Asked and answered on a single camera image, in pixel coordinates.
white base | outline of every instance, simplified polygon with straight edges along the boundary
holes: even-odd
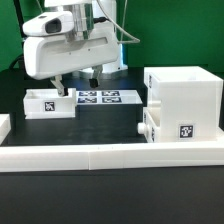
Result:
[[[11,130],[10,117],[8,114],[0,114],[0,145]]]
[[[197,143],[7,147],[0,150],[0,172],[224,165],[223,136]]]
[[[56,89],[27,90],[23,100],[26,119],[75,117],[76,90],[68,92],[68,96],[60,97]]]

cable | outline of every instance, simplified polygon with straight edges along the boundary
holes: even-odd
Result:
[[[125,19],[126,19],[127,5],[128,5],[128,0],[125,0],[124,13],[123,13],[123,22],[122,22],[122,29],[124,29],[124,26],[125,26]],[[124,36],[124,34],[121,33],[121,41],[123,41],[123,36]]]
[[[132,36],[131,34],[129,34],[128,32],[126,32],[124,29],[122,29],[117,23],[115,23],[113,21],[113,19],[107,14],[107,12],[105,11],[103,5],[101,4],[100,0],[96,0],[99,7],[101,8],[101,10],[103,11],[103,13],[105,14],[105,16],[110,20],[111,23],[114,24],[114,26],[120,30],[125,36],[129,37],[132,40],[129,41],[118,41],[118,44],[133,44],[133,43],[139,43],[140,40],[134,36]]]
[[[42,9],[42,7],[41,7],[41,5],[40,5],[40,2],[39,2],[38,0],[36,0],[36,3],[37,3],[37,5],[38,5],[38,7],[39,7],[41,13],[43,13],[44,11],[43,11],[43,9]]]
[[[12,61],[12,63],[9,65],[9,69],[12,70],[19,60],[24,60],[23,54],[19,55],[15,60]]]

white plastic part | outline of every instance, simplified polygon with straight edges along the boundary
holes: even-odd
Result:
[[[11,130],[10,116],[8,114],[0,114],[0,145]]]
[[[200,67],[145,68],[148,142],[215,141],[223,80]]]
[[[29,37],[24,44],[26,71],[35,79],[106,64],[116,61],[118,55],[114,33],[102,27],[92,30],[89,40],[66,43],[65,35],[54,35]]]
[[[223,166],[223,143],[2,147],[0,172]]]
[[[58,19],[61,22],[60,31],[49,33],[46,26],[49,22]],[[45,12],[34,19],[29,20],[23,25],[23,32],[28,36],[49,36],[67,33],[74,28],[73,15],[69,11]]]
[[[91,4],[91,0],[45,0],[45,7],[57,7],[63,5]]]
[[[142,104],[136,90],[77,91],[78,105]]]
[[[27,90],[23,99],[26,119],[50,119],[75,117],[76,90],[59,97],[56,89]]]
[[[146,132],[147,132],[146,124],[145,123],[138,123],[138,133],[144,135],[144,134],[146,134]]]

black cable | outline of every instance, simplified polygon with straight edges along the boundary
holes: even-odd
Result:
[[[19,22],[19,28],[20,28],[21,37],[22,38],[25,38],[26,35],[23,32],[23,23],[24,23],[24,20],[23,20],[23,14],[22,14],[22,9],[21,9],[21,5],[20,5],[20,1],[19,0],[13,0],[13,2],[14,2],[14,5],[15,5],[16,15],[17,15],[18,22]]]
[[[94,18],[93,22],[95,23],[104,23],[106,21],[109,21],[106,17],[99,17],[99,18]]]
[[[19,55],[15,60],[13,60],[13,62],[9,65],[9,69],[10,70],[14,69],[14,66],[16,65],[16,63],[19,60],[24,60],[24,55],[23,54]]]

white cube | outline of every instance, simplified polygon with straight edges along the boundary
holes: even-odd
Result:
[[[200,67],[145,68],[148,142],[216,140],[223,80]]]

